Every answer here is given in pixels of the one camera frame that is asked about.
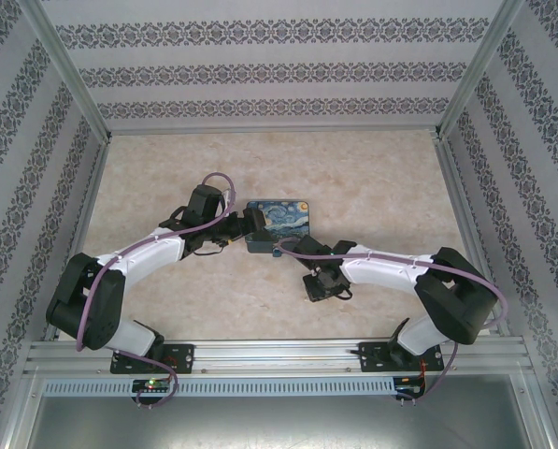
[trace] enclosure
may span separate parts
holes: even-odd
[[[139,410],[144,376],[46,309],[72,255],[146,237],[214,171],[237,210],[305,201],[329,245],[458,249],[507,319],[401,406],[351,350],[418,299],[312,303],[301,265],[236,241],[124,299],[194,347]],[[0,447],[163,445],[558,447],[558,0],[0,0]]]

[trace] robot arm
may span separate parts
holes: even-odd
[[[304,277],[311,301],[329,297],[350,299],[350,287],[355,283],[373,283],[418,296],[426,314],[413,321],[407,319],[393,334],[390,349],[395,361],[409,355],[422,355],[427,349],[447,340],[472,344],[496,303],[494,293],[477,282],[417,265],[419,262],[428,262],[458,268],[483,279],[469,262],[451,248],[441,248],[434,255],[400,255],[378,252],[345,240],[331,249],[307,236],[295,245],[293,252],[307,255],[367,255],[366,258],[332,260],[298,259],[312,272]],[[394,261],[402,259],[409,262]]]
[[[92,350],[106,346],[158,360],[162,354],[164,337],[138,322],[122,320],[123,296],[133,285],[153,271],[194,253],[205,241],[212,241],[223,248],[230,241],[250,233],[264,232],[265,219],[262,212],[245,209],[243,217],[231,212],[206,229],[184,236],[158,239],[158,236],[168,235],[172,231],[211,222],[219,215],[219,209],[220,214],[225,213],[225,204],[226,200],[220,190],[205,184],[198,185],[193,190],[188,206],[175,210],[168,220],[161,222],[143,239],[151,240],[149,243],[138,245],[125,257],[117,260],[104,273],[93,294],[83,344]],[[81,315],[95,277],[104,265],[113,258],[118,259],[122,252],[123,250],[118,250],[96,257],[84,253],[73,256],[48,307],[48,323],[77,338]]]

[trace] striped wall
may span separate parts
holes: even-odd
[[[558,434],[558,0],[523,4],[449,143]]]
[[[44,1],[113,131],[438,124],[501,0]]]
[[[20,7],[0,0],[0,423],[102,148]]]

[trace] wire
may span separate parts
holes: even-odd
[[[180,213],[186,211],[187,206],[179,206],[173,213],[170,214],[171,219],[176,219]]]
[[[221,246],[221,250],[220,250],[220,251],[213,251],[213,252],[211,252],[211,253],[196,253],[196,252],[193,252],[192,254],[195,254],[195,255],[202,255],[202,256],[203,256],[203,255],[214,255],[214,254],[220,254],[220,253],[222,253],[222,250],[223,250],[223,249],[224,249],[224,247]]]
[[[509,305],[507,303],[507,300],[503,296],[503,293],[501,293],[501,291],[498,288],[496,288],[494,285],[492,285],[490,282],[486,281],[485,279],[482,279],[480,276],[476,276],[472,273],[468,273],[467,271],[463,271],[462,269],[445,267],[444,265],[434,264],[431,262],[424,262],[423,260],[408,259],[406,257],[384,254],[384,253],[354,253],[354,254],[347,253],[347,254],[310,255],[310,254],[294,253],[293,251],[285,250],[282,247],[282,244],[284,242],[294,241],[294,240],[299,240],[299,239],[294,239],[294,238],[281,239],[277,243],[275,243],[275,248],[277,248],[282,253],[295,257],[296,259],[305,259],[305,260],[336,260],[337,259],[338,260],[338,259],[371,258],[371,259],[378,259],[378,260],[387,260],[389,262],[395,262],[397,264],[412,265],[413,267],[432,268],[432,269],[437,269],[439,271],[445,271],[447,273],[454,274],[457,276],[463,276],[464,278],[467,278],[473,282],[477,282],[480,285],[483,285],[486,288],[488,288],[490,291],[492,291],[501,305],[501,313],[499,314],[499,316],[485,323],[482,326],[482,329],[488,329],[489,327],[494,327],[499,323],[501,323],[507,317]]]
[[[459,343],[457,341],[454,341],[453,342],[453,352],[451,353],[451,358],[449,359],[449,362],[447,362],[447,365],[445,365],[445,369],[443,369],[443,371],[440,373],[440,375],[436,378],[436,380],[432,384],[432,386],[417,400],[424,400],[424,398],[426,398],[429,394],[431,394],[433,391],[435,391],[438,388],[438,386],[443,382],[443,379],[445,379],[445,376],[447,375],[447,372],[449,372],[449,369],[451,369],[451,365],[453,364],[453,360],[457,356],[457,349],[459,349]]]
[[[420,388],[422,388],[426,385],[426,362],[424,362],[423,358],[420,359],[420,368],[422,370],[420,374],[420,377],[422,377],[422,385],[420,385]]]
[[[175,357],[171,357],[170,355],[167,355],[165,358],[163,358],[163,362],[165,360],[169,360],[170,363],[174,363],[175,366],[177,366],[179,364],[179,362],[177,361],[177,359]]]
[[[348,294],[347,297],[342,297],[341,295],[335,295],[335,297],[338,297],[342,301],[349,301],[351,298],[353,298],[353,293],[351,292],[351,290],[349,288],[346,288],[345,292],[347,292],[347,294]]]
[[[229,183],[229,190],[231,192],[231,200],[229,201],[229,205],[227,206],[226,210],[223,213],[221,213],[214,220],[212,220],[212,221],[210,221],[206,224],[201,224],[199,226],[190,227],[189,229],[181,229],[180,231],[168,232],[168,233],[162,234],[160,236],[148,237],[148,238],[143,239],[143,240],[141,240],[137,243],[134,243],[133,245],[125,248],[124,250],[122,250],[116,257],[112,257],[108,262],[106,262],[104,264],[104,266],[102,268],[100,268],[100,271],[98,271],[98,274],[96,275],[96,277],[93,280],[92,287],[90,288],[90,292],[87,296],[87,299],[85,300],[85,306],[83,307],[83,314],[81,315],[81,321],[79,322],[79,330],[77,332],[77,343],[76,343],[76,346],[75,346],[75,349],[78,352],[83,351],[83,348],[85,347],[83,345],[83,336],[85,334],[85,327],[87,325],[88,316],[90,314],[90,308],[92,306],[93,296],[95,295],[95,292],[98,288],[98,285],[100,284],[100,281],[102,280],[102,277],[110,269],[110,267],[112,267],[114,264],[119,262],[123,257],[125,257],[130,252],[136,250],[137,248],[139,248],[143,245],[147,245],[148,243],[152,243],[153,241],[162,240],[162,239],[169,239],[169,238],[172,238],[172,237],[181,236],[183,234],[189,234],[189,233],[192,233],[192,232],[201,231],[203,229],[209,228],[209,227],[215,225],[216,223],[218,223],[220,220],[222,220],[225,217],[226,214],[230,213],[233,210],[233,207],[235,206],[235,201],[236,201],[236,190],[235,190],[235,185],[233,184],[233,180],[231,180],[231,178],[229,178],[224,173],[221,173],[219,171],[215,171],[214,173],[210,173],[210,174],[206,175],[205,178],[202,180],[202,184],[206,184],[207,180],[209,180],[210,178],[213,178],[215,176],[225,178],[227,180],[227,182]],[[179,386],[179,379],[177,377],[177,373],[172,368],[168,367],[164,363],[158,362],[156,360],[152,360],[152,359],[147,358],[147,357],[143,357],[141,355],[128,353],[126,351],[118,351],[118,353],[121,354],[121,355],[125,355],[127,357],[134,358],[135,360],[140,360],[142,362],[150,363],[152,365],[156,365],[157,367],[165,369],[166,371],[168,371],[169,375],[175,381],[175,382],[173,382],[173,389],[172,389],[171,393],[168,394],[167,396],[165,396],[164,398],[160,399],[155,404],[149,405],[148,406],[149,409],[152,409],[153,407],[159,407],[159,406],[163,405],[165,402],[170,400],[175,395],[175,393],[177,392],[177,388]],[[141,396],[141,393],[142,392],[139,391],[137,393],[137,396],[136,396],[137,406],[139,406],[139,407],[142,406],[142,405],[145,405],[145,404],[141,404],[141,402],[139,402],[139,397]]]
[[[426,390],[426,392],[423,395],[421,395],[419,398],[414,398],[414,397],[412,397],[412,396],[410,396],[406,393],[401,393],[399,391],[396,392],[396,395],[412,400],[413,405],[416,405],[416,402],[423,401],[429,394],[433,393],[440,386],[440,384],[443,382],[443,379],[445,379],[445,376],[449,372],[449,369],[451,369],[451,366],[453,364],[453,360],[457,356],[457,349],[458,348],[459,348],[459,343],[457,343],[457,341],[454,341],[453,342],[453,351],[451,352],[451,358],[449,359],[449,362],[447,362],[447,365],[442,370],[440,375],[436,378],[435,382],[431,385],[431,387],[428,390]],[[426,371],[423,372],[423,376],[424,376],[424,382],[426,382],[426,378],[425,378]]]
[[[146,405],[142,402],[139,402],[139,398],[141,397],[141,394],[146,391],[146,390],[139,390],[136,396],[137,407],[147,407],[149,410],[151,410],[154,407],[160,407],[161,405],[165,404],[165,402],[168,402],[173,396],[175,396],[175,393],[177,393],[177,389],[179,388],[179,378],[177,377],[177,373],[172,368],[170,368],[169,366],[165,365],[162,362],[152,360],[151,358],[142,357],[141,355],[131,354],[126,351],[115,351],[115,352],[119,355],[124,355],[125,357],[131,357],[134,358],[135,360],[139,360],[140,362],[149,363],[151,365],[155,365],[157,367],[165,369],[166,371],[168,371],[169,379],[171,377],[173,379],[173,388],[171,389],[171,392],[165,397],[163,397],[162,399],[160,399],[158,402],[155,402],[153,404]]]
[[[146,239],[143,239],[143,240],[141,240],[137,243],[134,243],[133,245],[125,248],[124,250],[122,250],[117,256],[112,257],[108,262],[106,262],[106,264],[102,268],[100,268],[100,271],[98,271],[98,274],[95,276],[95,279],[93,280],[92,288],[90,288],[90,293],[88,294],[88,297],[85,301],[85,306],[83,307],[83,314],[81,315],[81,321],[79,322],[79,330],[77,332],[77,344],[75,346],[78,352],[83,351],[83,348],[84,348],[84,346],[83,346],[83,336],[85,334],[85,326],[87,325],[88,315],[90,314],[90,308],[92,306],[93,296],[95,295],[95,292],[98,288],[98,285],[100,284],[100,281],[102,280],[102,277],[110,269],[110,267],[112,267],[114,264],[119,262],[123,257],[125,257],[130,252],[136,250],[137,248],[139,248],[143,245],[147,245],[148,243],[152,243],[153,241],[156,241],[156,240],[160,241],[160,240],[164,240],[164,239],[169,239],[171,237],[181,236],[183,234],[189,234],[189,233],[192,233],[192,232],[207,229],[207,228],[215,225],[216,223],[218,223],[220,220],[222,220],[224,218],[224,216],[226,215],[226,213],[229,213],[233,210],[233,207],[234,207],[235,201],[236,201],[236,191],[235,191],[235,185],[233,184],[233,181],[231,180],[231,178],[229,178],[224,173],[216,171],[214,173],[210,173],[209,175],[207,175],[202,180],[202,184],[206,184],[206,181],[209,180],[210,178],[214,177],[214,176],[220,176],[221,178],[225,178],[229,182],[229,185],[231,187],[230,188],[230,190],[231,190],[231,201],[229,202],[229,205],[228,205],[225,213],[222,213],[221,215],[216,217],[214,220],[212,220],[211,222],[208,222],[206,224],[201,224],[199,226],[190,227],[189,229],[181,229],[180,231],[168,232],[168,233],[162,234],[160,236],[152,236],[152,237],[148,237]]]

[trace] beige floor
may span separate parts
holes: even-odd
[[[306,200],[323,243],[462,249],[429,134],[397,131],[115,137],[83,251],[145,237],[216,170],[233,178],[238,210],[254,198]],[[200,340],[381,337],[422,313],[416,297],[370,285],[354,286],[348,302],[310,303],[305,274],[289,257],[247,253],[241,240],[154,273],[125,296],[123,316]]]

